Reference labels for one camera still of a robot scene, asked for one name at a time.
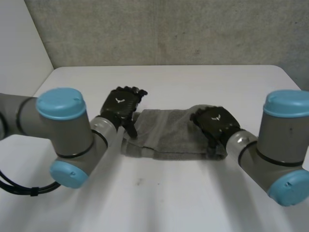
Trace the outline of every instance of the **table surface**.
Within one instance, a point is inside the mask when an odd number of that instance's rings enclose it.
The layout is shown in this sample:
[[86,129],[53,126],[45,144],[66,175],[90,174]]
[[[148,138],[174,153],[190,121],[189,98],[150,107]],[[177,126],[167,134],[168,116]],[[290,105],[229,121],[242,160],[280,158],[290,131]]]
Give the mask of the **table surface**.
[[[55,87],[80,90],[89,118],[117,86],[149,92],[138,110],[222,105],[258,135],[266,95],[298,89],[276,66],[67,67],[54,70],[36,96]],[[224,161],[160,161],[120,154],[122,134],[78,190],[39,197],[0,191],[4,232],[305,232],[309,200],[281,207],[228,156]],[[0,143],[0,168],[33,187],[52,182],[48,140],[11,136]]]

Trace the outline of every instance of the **robotic hand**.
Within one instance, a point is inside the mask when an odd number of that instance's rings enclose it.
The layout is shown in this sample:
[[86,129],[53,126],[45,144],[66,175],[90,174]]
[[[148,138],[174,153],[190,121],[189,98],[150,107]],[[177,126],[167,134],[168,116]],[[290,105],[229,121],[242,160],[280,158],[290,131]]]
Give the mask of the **robotic hand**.
[[54,183],[26,188],[0,176],[0,188],[16,195],[37,196],[60,185],[80,188],[97,166],[123,126],[137,137],[132,122],[144,90],[118,87],[107,97],[100,114],[89,122],[82,94],[73,88],[56,88],[38,98],[0,94],[0,140],[13,134],[50,139],[57,159],[50,166]]
[[302,168],[308,149],[309,92],[270,93],[263,108],[259,137],[240,128],[223,107],[199,109],[191,120],[212,146],[222,144],[234,161],[282,206],[309,196],[309,172]]
[[133,113],[143,96],[148,93],[136,87],[118,87],[107,97],[100,112],[100,116],[109,118],[115,125],[123,126],[128,135],[132,138],[137,137],[137,132],[133,123]]
[[202,130],[211,148],[216,148],[220,143],[226,147],[229,137],[241,130],[237,120],[221,106],[198,109],[190,120]]

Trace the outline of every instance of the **concrete wall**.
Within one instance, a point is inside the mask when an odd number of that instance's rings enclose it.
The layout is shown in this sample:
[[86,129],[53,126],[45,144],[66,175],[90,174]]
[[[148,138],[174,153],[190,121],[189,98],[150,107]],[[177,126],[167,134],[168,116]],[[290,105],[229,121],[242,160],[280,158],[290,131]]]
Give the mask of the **concrete wall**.
[[274,64],[309,90],[307,0],[25,2],[55,68]]

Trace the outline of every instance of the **black band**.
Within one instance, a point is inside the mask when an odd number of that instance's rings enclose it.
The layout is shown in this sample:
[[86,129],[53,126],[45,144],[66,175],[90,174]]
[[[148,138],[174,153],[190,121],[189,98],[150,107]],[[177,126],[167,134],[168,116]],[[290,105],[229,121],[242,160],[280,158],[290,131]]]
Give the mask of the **black band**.
[[8,136],[8,124],[3,116],[3,114],[0,112],[0,121],[2,122],[3,124],[3,129],[4,129],[4,138],[6,138]]
[[36,196],[38,196],[38,195],[39,195],[39,190],[40,190],[39,187],[33,187],[33,188],[31,188],[30,197],[36,197]]
[[90,149],[92,148],[92,146],[93,146],[94,143],[95,143],[95,141],[93,140],[92,143],[90,144],[90,146],[89,146],[85,151],[82,151],[82,152],[77,153],[77,154],[75,154],[75,155],[64,156],[64,155],[61,155],[61,154],[58,154],[58,153],[56,153],[56,154],[57,154],[60,158],[64,158],[64,159],[73,159],[73,158],[82,156],[82,155],[86,154],[88,151],[90,151]]
[[25,100],[19,105],[19,108],[18,108],[18,110],[16,111],[16,116],[15,116],[16,126],[17,126],[18,130],[20,131],[20,133],[21,133],[22,135],[25,135],[25,136],[28,136],[28,135],[24,132],[24,130],[23,130],[22,127],[21,127],[21,124],[20,124],[20,115],[21,115],[21,111],[22,111],[22,109],[24,108],[24,106],[26,105],[26,103],[27,103],[28,101],[30,101],[31,99],[33,99],[33,97],[30,97],[30,98],[25,99]]
[[297,167],[303,164],[304,161],[300,161],[300,162],[295,162],[295,163],[286,163],[286,162],[282,162],[282,161],[277,161],[274,159],[271,159],[267,156],[264,156],[258,149],[256,150],[258,156],[260,158],[262,158],[263,160],[275,164],[275,165],[279,165],[279,166],[284,166],[284,167]]
[[91,130],[92,131],[92,133],[94,133],[94,134],[96,134],[97,136],[99,136],[104,142],[105,142],[105,144],[106,144],[106,147],[108,147],[108,142],[107,142],[107,140],[106,140],[106,138],[103,136],[103,135],[101,135],[99,132],[97,132],[96,130]]
[[253,146],[257,143],[257,141],[253,141],[251,143],[249,143],[248,145],[246,145],[240,152],[239,156],[238,156],[238,165],[241,167],[241,164],[240,164],[240,160],[241,160],[241,157],[243,155],[243,153],[245,152],[245,150],[247,150],[250,146]]

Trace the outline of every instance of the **towel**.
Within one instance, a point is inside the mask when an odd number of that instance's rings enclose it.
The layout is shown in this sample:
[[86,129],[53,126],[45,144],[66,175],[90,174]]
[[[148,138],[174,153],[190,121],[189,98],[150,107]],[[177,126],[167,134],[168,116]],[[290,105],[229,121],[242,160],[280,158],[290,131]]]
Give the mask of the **towel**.
[[124,134],[122,154],[136,158],[156,160],[223,160],[223,146],[208,147],[208,139],[192,121],[190,115],[198,108],[187,110],[143,110],[133,119],[138,132],[136,139]]

